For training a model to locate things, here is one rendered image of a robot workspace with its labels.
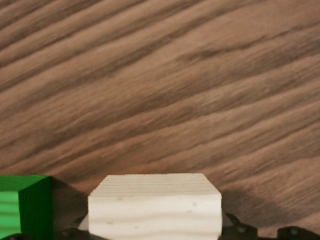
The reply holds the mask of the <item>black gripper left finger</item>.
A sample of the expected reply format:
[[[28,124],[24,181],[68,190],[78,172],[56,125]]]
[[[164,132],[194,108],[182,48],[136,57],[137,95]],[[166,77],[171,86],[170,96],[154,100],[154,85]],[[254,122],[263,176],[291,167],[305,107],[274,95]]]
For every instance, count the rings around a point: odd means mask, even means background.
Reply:
[[[84,219],[84,220],[83,220]],[[69,228],[53,234],[53,240],[94,240],[90,239],[89,212],[86,217],[76,219]],[[34,240],[30,234],[14,233],[0,240]]]

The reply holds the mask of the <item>green cube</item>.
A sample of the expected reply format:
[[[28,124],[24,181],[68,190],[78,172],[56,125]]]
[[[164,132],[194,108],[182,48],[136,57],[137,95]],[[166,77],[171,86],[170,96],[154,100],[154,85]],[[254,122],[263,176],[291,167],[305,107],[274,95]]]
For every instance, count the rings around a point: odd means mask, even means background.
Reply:
[[[13,233],[53,240],[50,175],[0,175],[0,239]]]

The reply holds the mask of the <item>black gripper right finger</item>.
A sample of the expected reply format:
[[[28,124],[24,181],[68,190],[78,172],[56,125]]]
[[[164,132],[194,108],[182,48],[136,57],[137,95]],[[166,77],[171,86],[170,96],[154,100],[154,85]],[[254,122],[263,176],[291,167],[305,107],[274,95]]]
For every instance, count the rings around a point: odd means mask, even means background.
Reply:
[[[277,238],[259,237],[256,227],[242,224],[235,215],[221,209],[221,236],[217,240],[320,240],[320,235],[298,226],[288,226],[277,230]]]

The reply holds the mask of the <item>white cube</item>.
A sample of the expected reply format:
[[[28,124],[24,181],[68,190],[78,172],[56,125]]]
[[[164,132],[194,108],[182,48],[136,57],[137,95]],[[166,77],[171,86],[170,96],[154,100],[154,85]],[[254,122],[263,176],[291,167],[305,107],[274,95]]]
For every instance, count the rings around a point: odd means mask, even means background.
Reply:
[[[90,239],[217,240],[221,193],[202,173],[108,175],[88,197]]]

